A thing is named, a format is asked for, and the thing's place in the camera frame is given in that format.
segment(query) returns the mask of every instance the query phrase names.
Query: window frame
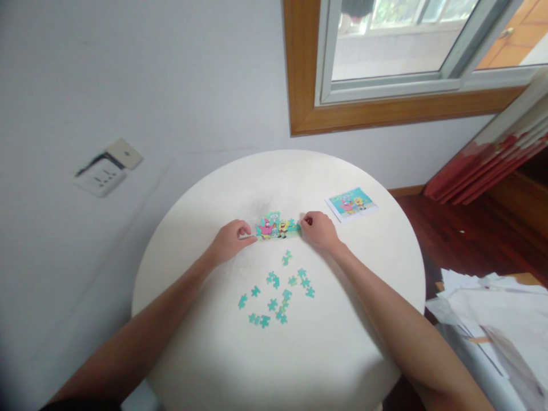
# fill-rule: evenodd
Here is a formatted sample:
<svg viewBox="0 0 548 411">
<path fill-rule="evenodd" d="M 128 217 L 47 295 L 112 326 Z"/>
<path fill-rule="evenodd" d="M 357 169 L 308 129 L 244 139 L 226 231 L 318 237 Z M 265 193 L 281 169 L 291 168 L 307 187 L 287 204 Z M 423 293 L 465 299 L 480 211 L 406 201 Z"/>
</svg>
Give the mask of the window frame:
<svg viewBox="0 0 548 411">
<path fill-rule="evenodd" d="M 316 107 L 320 0 L 284 0 L 291 135 L 497 114 L 526 86 L 416 95 Z"/>
<path fill-rule="evenodd" d="M 510 86 L 527 85 L 537 72 L 538 66 L 511 67 L 502 73 L 497 72 L 498 70 L 489 70 L 487 74 L 474 71 L 497 40 L 499 33 L 519 9 L 522 1 L 479 1 L 476 13 L 463 24 L 462 32 L 438 71 L 333 81 L 333 63 L 343 0 L 322 0 L 316 68 L 317 81 L 321 78 L 321 84 L 317 84 L 317 88 L 320 89 L 317 89 L 315 104 L 322 106 L 414 94 L 458 92 L 463 88 L 469 91 L 485 90 L 501 87 L 498 83 L 501 80 Z"/>
</svg>

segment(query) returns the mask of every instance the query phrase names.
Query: red curtain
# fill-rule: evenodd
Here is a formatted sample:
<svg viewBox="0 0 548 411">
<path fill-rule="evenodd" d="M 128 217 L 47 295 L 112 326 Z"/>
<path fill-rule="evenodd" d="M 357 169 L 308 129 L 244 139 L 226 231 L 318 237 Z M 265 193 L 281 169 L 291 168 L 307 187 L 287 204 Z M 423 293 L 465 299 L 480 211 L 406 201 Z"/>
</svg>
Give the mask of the red curtain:
<svg viewBox="0 0 548 411">
<path fill-rule="evenodd" d="M 480 133 L 430 180 L 424 195 L 441 203 L 469 204 L 546 146 L 548 113 L 498 138 Z"/>
</svg>

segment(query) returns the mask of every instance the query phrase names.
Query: finger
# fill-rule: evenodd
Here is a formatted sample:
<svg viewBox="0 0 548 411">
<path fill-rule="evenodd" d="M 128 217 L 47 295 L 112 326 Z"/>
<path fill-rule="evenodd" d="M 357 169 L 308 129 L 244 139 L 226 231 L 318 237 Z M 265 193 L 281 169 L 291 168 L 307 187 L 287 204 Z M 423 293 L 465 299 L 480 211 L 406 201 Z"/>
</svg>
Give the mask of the finger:
<svg viewBox="0 0 548 411">
<path fill-rule="evenodd" d="M 310 224 L 308 224 L 308 221 L 306 221 L 305 219 L 302 219 L 301 220 L 301 231 L 305 234 L 308 234 L 308 232 L 310 231 Z"/>
<path fill-rule="evenodd" d="M 258 240 L 258 238 L 255 237 L 255 236 L 250 236 L 250 237 L 246 237 L 244 239 L 240 239 L 240 249 L 243 249 L 243 248 L 247 247 L 248 245 L 253 244 L 257 240 Z"/>
<path fill-rule="evenodd" d="M 308 219 L 310 218 L 314 219 L 315 217 L 319 217 L 322 214 L 323 213 L 321 211 L 309 211 L 304 215 L 303 219 L 308 221 Z"/>
<path fill-rule="evenodd" d="M 240 230 L 240 232 L 241 232 L 241 230 L 243 230 L 243 232 L 245 234 L 251 235 L 251 227 L 249 226 L 248 223 L 246 223 L 244 220 L 235 220 L 235 221 L 238 222 L 237 227 Z"/>
</svg>

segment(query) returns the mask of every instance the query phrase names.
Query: electrical outlet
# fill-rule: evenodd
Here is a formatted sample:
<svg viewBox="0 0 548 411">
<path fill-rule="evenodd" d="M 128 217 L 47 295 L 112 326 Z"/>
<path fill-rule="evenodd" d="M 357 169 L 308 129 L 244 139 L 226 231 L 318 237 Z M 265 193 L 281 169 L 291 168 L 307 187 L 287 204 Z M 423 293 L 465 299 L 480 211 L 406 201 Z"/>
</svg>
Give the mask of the electrical outlet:
<svg viewBox="0 0 548 411">
<path fill-rule="evenodd" d="M 78 174 L 73 182 L 96 197 L 105 197 L 120 182 L 126 178 L 126 173 L 113 162 L 101 159 Z"/>
<path fill-rule="evenodd" d="M 143 160 L 143 156 L 122 138 L 108 146 L 106 151 L 129 170 L 133 170 Z"/>
</svg>

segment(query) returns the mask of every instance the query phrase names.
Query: white wall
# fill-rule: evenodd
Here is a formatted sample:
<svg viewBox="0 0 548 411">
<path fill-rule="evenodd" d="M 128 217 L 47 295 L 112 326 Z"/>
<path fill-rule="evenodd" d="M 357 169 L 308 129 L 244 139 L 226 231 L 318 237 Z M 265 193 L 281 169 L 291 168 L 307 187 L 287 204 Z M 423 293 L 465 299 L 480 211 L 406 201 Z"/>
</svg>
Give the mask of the white wall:
<svg viewBox="0 0 548 411">
<path fill-rule="evenodd" d="M 302 148 L 423 184 L 491 118 L 290 139 L 277 0 L 4 1 L 0 56 L 0 364 L 19 409 L 128 320 L 156 225 L 209 172 Z M 144 162 L 104 199 L 74 186 L 120 136 Z"/>
</svg>

